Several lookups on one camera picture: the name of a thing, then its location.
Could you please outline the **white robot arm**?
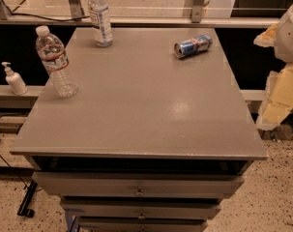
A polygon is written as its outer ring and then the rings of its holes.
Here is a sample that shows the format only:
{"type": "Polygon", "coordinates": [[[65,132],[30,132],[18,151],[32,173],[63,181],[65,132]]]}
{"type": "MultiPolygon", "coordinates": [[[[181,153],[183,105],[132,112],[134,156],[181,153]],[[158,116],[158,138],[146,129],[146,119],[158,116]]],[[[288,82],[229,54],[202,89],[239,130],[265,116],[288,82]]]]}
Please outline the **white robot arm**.
{"type": "Polygon", "coordinates": [[[293,5],[278,23],[258,35],[254,44],[272,47],[277,59],[285,63],[279,71],[270,71],[265,87],[265,98],[258,110],[256,127],[272,131],[293,110],[293,5]]]}

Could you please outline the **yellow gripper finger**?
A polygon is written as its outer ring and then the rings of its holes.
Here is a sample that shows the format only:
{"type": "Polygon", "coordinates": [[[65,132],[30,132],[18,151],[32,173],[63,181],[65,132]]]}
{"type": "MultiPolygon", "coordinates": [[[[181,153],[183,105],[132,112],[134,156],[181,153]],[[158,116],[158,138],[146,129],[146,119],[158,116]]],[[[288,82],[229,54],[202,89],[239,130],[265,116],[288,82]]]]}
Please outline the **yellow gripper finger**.
{"type": "Polygon", "coordinates": [[[277,27],[278,27],[277,24],[273,24],[267,30],[265,30],[263,33],[258,35],[253,40],[253,43],[255,45],[258,45],[261,47],[273,47],[274,43],[275,43],[277,27]]]}
{"type": "Polygon", "coordinates": [[[256,127],[272,131],[293,110],[293,64],[280,72],[270,71],[265,87],[265,97],[258,110],[256,127]]]}

